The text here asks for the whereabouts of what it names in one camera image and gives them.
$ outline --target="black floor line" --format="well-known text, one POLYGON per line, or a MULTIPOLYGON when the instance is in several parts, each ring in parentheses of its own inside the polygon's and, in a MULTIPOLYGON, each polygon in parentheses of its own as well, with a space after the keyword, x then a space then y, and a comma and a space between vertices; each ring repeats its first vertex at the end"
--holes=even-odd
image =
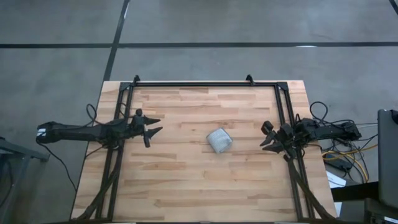
POLYGON ((0 44, 0 49, 106 49, 112 44, 0 44))
POLYGON ((109 54, 108 62, 106 64, 103 81, 109 81, 111 78, 113 63, 114 63, 114 59, 116 57, 116 52, 118 51, 118 44, 120 41, 120 36, 122 35, 124 20, 126 18, 127 8, 129 7, 129 3, 130 3, 130 0, 124 0, 124 2, 123 2, 123 7, 122 7, 122 11, 120 13, 119 22, 118 22, 118 28, 116 29, 116 33, 114 35, 112 49, 111 49, 111 53, 109 54))
POLYGON ((205 42, 205 43, 120 43, 122 49, 234 48, 234 47, 398 47, 392 42, 205 42))

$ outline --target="black clamp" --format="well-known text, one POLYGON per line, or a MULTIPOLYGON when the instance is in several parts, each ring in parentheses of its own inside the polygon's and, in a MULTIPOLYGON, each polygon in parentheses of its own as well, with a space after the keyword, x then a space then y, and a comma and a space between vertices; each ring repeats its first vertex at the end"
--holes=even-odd
POLYGON ((254 82, 253 77, 251 75, 247 75, 245 80, 249 81, 251 86, 256 85, 256 82, 254 82))
POLYGON ((134 84, 134 86, 136 85, 136 83, 137 82, 139 82, 139 81, 141 81, 141 79, 139 78, 139 76, 138 75, 136 75, 135 77, 134 77, 134 79, 133 79, 133 84, 134 84))
POLYGON ((280 89, 282 89, 284 91, 289 90, 289 86, 288 86, 287 82, 277 82, 277 85, 280 89))

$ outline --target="wooden table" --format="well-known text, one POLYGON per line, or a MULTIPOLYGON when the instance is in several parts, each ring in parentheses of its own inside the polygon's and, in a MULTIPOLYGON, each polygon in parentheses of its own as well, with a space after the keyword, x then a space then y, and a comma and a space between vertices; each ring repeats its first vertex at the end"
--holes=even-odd
MULTIPOLYGON (((104 83, 99 121, 113 119, 119 84, 104 83)), ((303 81, 288 84, 294 113, 310 118, 303 81)), ((126 141, 114 221, 296 220, 287 163, 282 154, 259 147, 265 138, 261 124, 270 120, 275 129, 280 125, 273 88, 145 87, 134 89, 132 102, 131 114, 142 108, 148 117, 162 120, 148 128, 164 128, 152 138, 150 148, 141 137, 126 141), (233 145, 215 154, 206 136, 220 127, 233 138, 233 145)), ((87 153, 99 146, 90 143, 87 153)), ((105 157, 103 149, 85 161, 72 217, 79 216, 99 191, 105 157)), ((319 148, 306 148, 304 161, 311 190, 336 215, 319 148)))

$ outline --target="metal bracket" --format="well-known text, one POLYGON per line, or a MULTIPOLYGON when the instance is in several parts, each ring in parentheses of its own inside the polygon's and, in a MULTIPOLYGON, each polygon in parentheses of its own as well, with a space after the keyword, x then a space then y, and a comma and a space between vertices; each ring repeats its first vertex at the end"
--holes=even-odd
POLYGON ((137 83, 138 81, 141 81, 141 79, 139 78, 138 75, 136 75, 136 76, 134 77, 133 81, 132 81, 133 84, 134 84, 134 86, 136 85, 136 83, 137 83))
POLYGON ((131 85, 130 82, 122 82, 122 83, 120 83, 119 91, 127 90, 127 88, 129 88, 130 85, 131 85))
POLYGON ((287 85, 287 82, 277 82, 276 84, 279 86, 279 88, 281 90, 284 90, 284 91, 289 90, 289 86, 287 85))
POLYGON ((245 80, 249 81, 251 86, 254 86, 256 84, 256 82, 254 82, 253 77, 251 75, 247 75, 245 80))

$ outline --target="gray cylinder object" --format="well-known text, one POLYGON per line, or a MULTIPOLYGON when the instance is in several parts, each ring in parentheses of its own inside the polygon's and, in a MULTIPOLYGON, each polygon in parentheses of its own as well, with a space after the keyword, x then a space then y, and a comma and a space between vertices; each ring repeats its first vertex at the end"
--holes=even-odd
POLYGON ((224 152, 232 145, 231 136, 223 128, 213 131, 206 138, 217 154, 224 152))

